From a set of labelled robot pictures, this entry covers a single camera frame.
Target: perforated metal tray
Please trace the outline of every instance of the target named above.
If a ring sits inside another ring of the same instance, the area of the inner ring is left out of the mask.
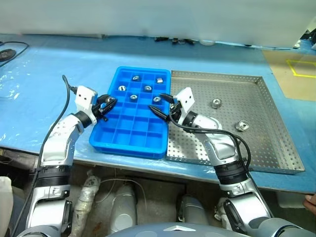
[[[194,112],[218,119],[224,130],[247,142],[254,170],[276,173],[305,170],[262,77],[172,71],[171,94],[188,86],[196,101]],[[215,98],[222,100],[218,109],[210,105]],[[249,129],[238,132],[235,124],[242,119],[249,122]],[[197,138],[172,124],[167,159],[212,165]]]

